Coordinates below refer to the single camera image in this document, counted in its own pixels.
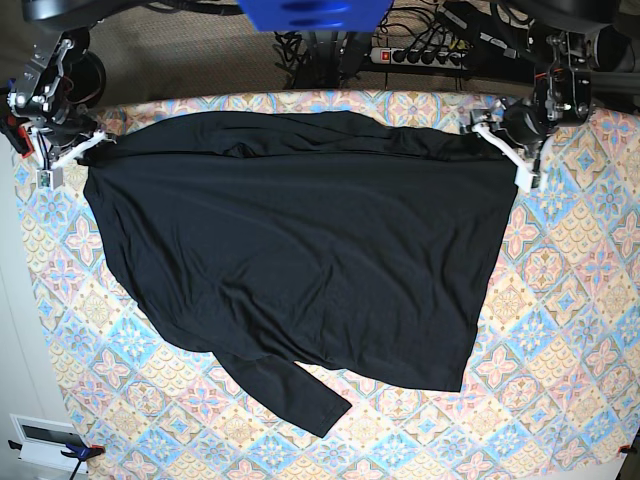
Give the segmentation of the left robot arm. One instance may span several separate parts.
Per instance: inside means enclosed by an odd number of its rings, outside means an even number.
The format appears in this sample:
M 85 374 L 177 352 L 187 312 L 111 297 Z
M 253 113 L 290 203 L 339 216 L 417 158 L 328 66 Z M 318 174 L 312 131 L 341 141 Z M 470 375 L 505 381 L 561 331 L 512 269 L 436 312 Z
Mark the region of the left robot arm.
M 533 67 L 533 93 L 506 108 L 502 127 L 528 157 L 563 126 L 591 113 L 590 36 L 613 23 L 618 1 L 494 1 L 491 17 Z

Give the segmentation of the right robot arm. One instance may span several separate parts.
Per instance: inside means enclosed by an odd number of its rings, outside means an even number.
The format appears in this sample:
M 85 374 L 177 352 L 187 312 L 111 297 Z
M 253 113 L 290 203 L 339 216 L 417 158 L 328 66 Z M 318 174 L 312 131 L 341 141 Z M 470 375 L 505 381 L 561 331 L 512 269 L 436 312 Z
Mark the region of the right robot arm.
M 90 29 L 41 34 L 20 75 L 1 88 L 1 134 L 23 156 L 51 168 L 100 129 L 90 110 L 106 87 Z

